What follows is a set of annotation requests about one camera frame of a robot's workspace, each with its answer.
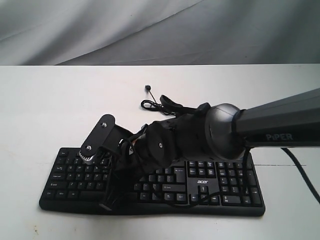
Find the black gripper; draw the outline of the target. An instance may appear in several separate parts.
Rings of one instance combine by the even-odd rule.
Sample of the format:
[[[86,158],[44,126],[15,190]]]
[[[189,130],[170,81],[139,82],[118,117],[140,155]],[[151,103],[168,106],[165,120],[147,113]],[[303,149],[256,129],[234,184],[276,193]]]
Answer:
[[[112,155],[105,191],[99,202],[105,210],[116,209],[117,201],[132,191],[134,183],[155,170],[152,143],[145,134],[133,134],[123,139],[119,146],[121,156]]]

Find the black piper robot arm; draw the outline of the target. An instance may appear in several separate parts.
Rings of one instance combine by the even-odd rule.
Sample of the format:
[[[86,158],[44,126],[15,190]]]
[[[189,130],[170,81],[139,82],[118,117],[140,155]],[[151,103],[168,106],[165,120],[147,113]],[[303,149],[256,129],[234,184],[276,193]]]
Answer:
[[[320,91],[290,96],[250,109],[222,103],[184,107],[168,97],[162,105],[175,116],[145,124],[131,133],[114,125],[102,149],[112,153],[110,177],[101,206],[115,210],[140,178],[180,160],[217,157],[248,162],[250,150],[320,145]]]

